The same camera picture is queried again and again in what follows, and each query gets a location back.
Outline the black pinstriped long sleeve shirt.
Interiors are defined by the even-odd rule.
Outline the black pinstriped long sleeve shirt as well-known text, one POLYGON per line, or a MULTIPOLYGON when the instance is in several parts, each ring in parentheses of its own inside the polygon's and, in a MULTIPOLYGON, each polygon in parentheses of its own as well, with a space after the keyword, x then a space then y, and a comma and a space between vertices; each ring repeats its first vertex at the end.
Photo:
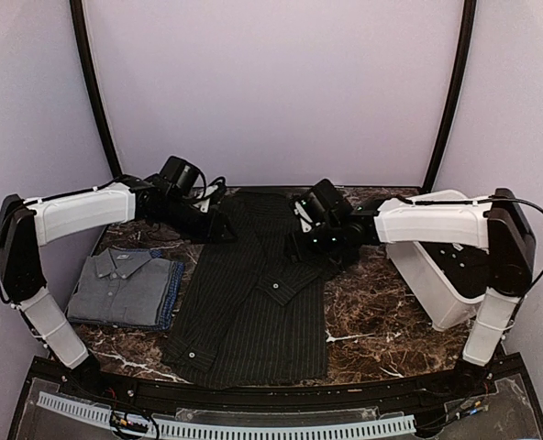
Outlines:
POLYGON ((239 189, 220 209, 238 240, 203 247, 161 363, 217 390, 323 379, 326 284, 359 251, 287 257, 284 239, 299 225, 281 192, 239 189))

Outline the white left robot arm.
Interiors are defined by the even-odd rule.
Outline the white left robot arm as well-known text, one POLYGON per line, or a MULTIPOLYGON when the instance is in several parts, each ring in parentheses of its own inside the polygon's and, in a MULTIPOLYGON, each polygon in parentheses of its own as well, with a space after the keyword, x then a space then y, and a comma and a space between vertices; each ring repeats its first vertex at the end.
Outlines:
POLYGON ((217 178, 205 194, 153 174, 122 175, 106 184, 44 198, 8 195, 0 209, 0 300, 19 310, 53 356, 73 370, 71 383, 88 400, 107 392, 106 377, 49 292, 40 248, 99 226, 146 220, 166 224, 197 243, 231 243, 237 234, 218 208, 227 186, 217 178))

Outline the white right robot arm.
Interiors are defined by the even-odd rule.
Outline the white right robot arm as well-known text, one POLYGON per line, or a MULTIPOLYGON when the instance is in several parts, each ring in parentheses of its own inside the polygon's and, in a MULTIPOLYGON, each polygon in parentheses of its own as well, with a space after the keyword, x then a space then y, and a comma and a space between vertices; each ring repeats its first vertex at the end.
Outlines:
POLYGON ((517 305, 533 286, 536 238, 513 193, 474 199, 446 190, 353 205, 327 180, 289 202, 298 220, 286 237, 294 260, 342 260, 363 246, 386 254, 438 331, 474 324, 462 363, 446 379, 456 398, 482 381, 517 305))

